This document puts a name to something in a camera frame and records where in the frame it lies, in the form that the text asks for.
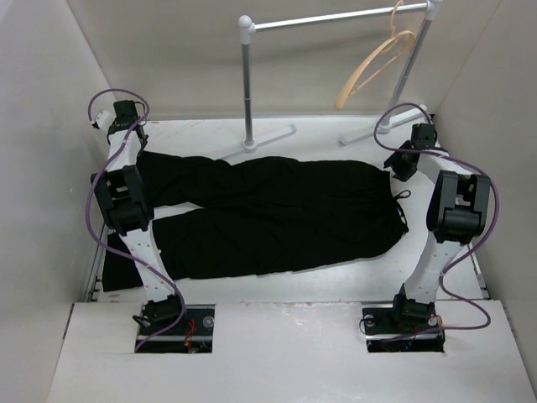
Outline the beige plastic hanger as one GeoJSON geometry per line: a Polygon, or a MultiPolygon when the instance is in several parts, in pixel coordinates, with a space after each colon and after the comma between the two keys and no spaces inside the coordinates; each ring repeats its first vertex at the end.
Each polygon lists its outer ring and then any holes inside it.
{"type": "Polygon", "coordinates": [[[409,29],[397,29],[395,23],[396,13],[404,5],[404,1],[397,1],[394,4],[389,20],[389,37],[375,48],[348,77],[334,101],[333,106],[336,110],[342,110],[350,98],[412,49],[416,41],[416,33],[409,29]]]}

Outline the black trousers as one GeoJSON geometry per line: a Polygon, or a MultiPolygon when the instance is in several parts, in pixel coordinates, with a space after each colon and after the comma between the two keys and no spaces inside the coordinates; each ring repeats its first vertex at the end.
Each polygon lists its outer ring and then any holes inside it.
{"type": "Polygon", "coordinates": [[[311,270],[387,253],[407,232],[387,171],[355,160],[269,156],[229,164],[145,152],[137,163],[174,280],[311,270]]]}

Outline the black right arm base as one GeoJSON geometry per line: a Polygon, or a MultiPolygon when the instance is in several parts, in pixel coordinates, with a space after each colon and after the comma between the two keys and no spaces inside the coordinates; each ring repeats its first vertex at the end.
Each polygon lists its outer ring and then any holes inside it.
{"type": "Polygon", "coordinates": [[[443,353],[446,340],[435,309],[422,317],[397,313],[390,304],[362,307],[359,329],[369,353],[443,353]]]}

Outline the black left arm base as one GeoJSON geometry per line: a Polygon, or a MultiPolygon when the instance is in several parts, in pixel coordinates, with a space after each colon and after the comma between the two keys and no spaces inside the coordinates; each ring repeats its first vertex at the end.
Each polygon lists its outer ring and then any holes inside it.
{"type": "Polygon", "coordinates": [[[135,353],[211,353],[215,328],[215,305],[188,305],[181,322],[152,336],[156,329],[138,323],[135,353]]]}

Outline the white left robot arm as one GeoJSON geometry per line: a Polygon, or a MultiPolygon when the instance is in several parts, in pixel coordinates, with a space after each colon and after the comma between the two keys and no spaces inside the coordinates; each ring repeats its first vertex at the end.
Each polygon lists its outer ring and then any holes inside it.
{"type": "Polygon", "coordinates": [[[105,224],[123,241],[142,280],[148,302],[133,319],[147,338],[180,334],[188,325],[182,295],[167,273],[154,239],[154,208],[137,167],[148,136],[132,100],[113,103],[115,117],[100,112],[94,125],[110,123],[106,168],[91,183],[105,224]]]}

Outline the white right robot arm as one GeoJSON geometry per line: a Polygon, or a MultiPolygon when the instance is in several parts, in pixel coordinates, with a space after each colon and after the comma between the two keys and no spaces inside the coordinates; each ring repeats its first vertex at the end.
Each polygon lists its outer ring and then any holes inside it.
{"type": "Polygon", "coordinates": [[[419,171],[434,182],[425,224],[428,238],[419,262],[395,295],[387,323],[393,333],[431,334],[442,330],[435,302],[452,267],[472,253],[461,251],[475,238],[485,240],[489,197],[498,197],[492,179],[481,169],[453,159],[437,145],[432,123],[417,123],[410,139],[385,160],[400,181],[419,171]]]}

